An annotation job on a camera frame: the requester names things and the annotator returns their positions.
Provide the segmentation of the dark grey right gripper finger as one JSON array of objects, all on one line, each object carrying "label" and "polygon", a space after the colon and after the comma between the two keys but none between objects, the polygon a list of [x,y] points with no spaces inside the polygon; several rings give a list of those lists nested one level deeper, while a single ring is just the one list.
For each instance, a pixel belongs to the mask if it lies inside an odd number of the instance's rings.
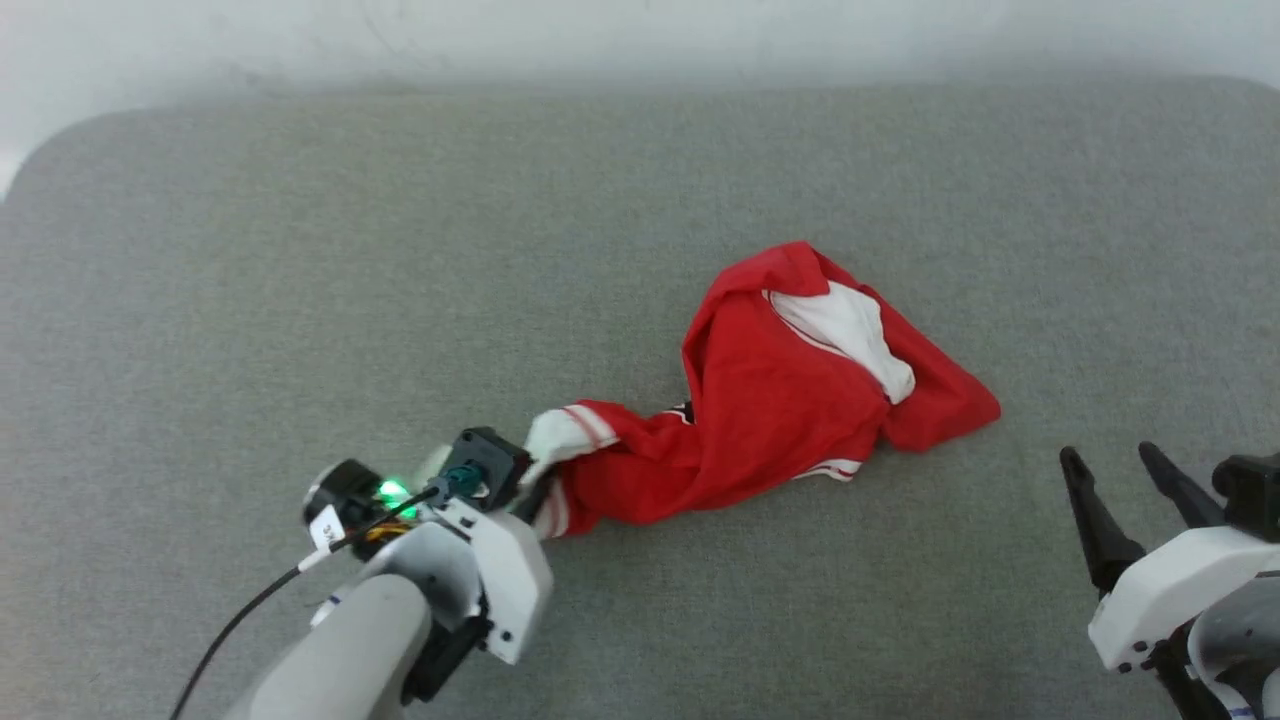
[{"label": "dark grey right gripper finger", "polygon": [[1152,442],[1138,446],[1140,460],[1156,489],[1169,498],[1189,529],[1225,527],[1224,509]]},{"label": "dark grey right gripper finger", "polygon": [[1116,523],[1096,491],[1094,474],[1074,447],[1060,450],[1060,466],[1085,569],[1098,597],[1105,597],[1124,571],[1147,555],[1146,548]]}]

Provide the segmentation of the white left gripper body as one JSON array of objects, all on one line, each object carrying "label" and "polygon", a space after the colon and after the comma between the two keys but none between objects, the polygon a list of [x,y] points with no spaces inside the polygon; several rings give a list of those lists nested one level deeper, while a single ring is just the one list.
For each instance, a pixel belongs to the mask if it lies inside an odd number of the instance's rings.
[{"label": "white left gripper body", "polygon": [[550,598],[550,565],[520,484],[524,460],[430,460],[384,477],[344,460],[303,497],[311,570],[348,552],[353,577],[314,614],[308,666],[453,666],[474,650],[520,660]]}]

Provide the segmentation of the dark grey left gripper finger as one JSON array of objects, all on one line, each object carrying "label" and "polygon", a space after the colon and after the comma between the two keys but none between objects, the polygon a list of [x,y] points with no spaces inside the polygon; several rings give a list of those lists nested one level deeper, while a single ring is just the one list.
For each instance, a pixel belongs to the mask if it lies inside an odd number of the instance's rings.
[{"label": "dark grey left gripper finger", "polygon": [[529,484],[515,503],[515,516],[526,524],[535,524],[550,491],[556,486],[556,477],[539,477]]}]

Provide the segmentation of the grey fabric sofa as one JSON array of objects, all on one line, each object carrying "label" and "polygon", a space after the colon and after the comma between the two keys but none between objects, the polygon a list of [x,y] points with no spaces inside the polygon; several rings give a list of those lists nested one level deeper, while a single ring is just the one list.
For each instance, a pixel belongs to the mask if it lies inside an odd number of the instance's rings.
[{"label": "grey fabric sofa", "polygon": [[308,552],[307,486],[471,425],[685,400],[723,268],[805,240],[998,397],[549,544],[527,657],[412,720],[1170,720],[1106,673],[1059,451],[1147,547],[1137,446],[1280,450],[1280,94],[1238,79],[328,97],[101,117],[0,202],[0,720],[166,720]]}]

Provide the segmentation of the red basketball jersey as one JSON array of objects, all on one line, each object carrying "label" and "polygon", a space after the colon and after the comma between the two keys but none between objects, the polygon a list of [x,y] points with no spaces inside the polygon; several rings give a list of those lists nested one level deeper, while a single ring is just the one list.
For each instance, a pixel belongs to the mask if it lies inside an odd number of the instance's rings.
[{"label": "red basketball jersey", "polygon": [[805,242],[724,269],[687,329],[689,397],[644,415],[582,398],[525,445],[544,538],[649,525],[788,480],[851,480],[879,443],[923,454],[1001,416],[995,395],[870,286]]}]

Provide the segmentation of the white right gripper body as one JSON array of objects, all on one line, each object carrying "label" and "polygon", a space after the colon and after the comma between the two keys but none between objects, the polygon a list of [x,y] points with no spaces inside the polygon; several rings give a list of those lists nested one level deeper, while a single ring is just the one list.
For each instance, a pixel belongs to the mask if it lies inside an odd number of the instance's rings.
[{"label": "white right gripper body", "polygon": [[1088,637],[1106,670],[1126,673],[1158,641],[1266,571],[1280,571],[1280,543],[1231,527],[1185,530],[1120,575]]}]

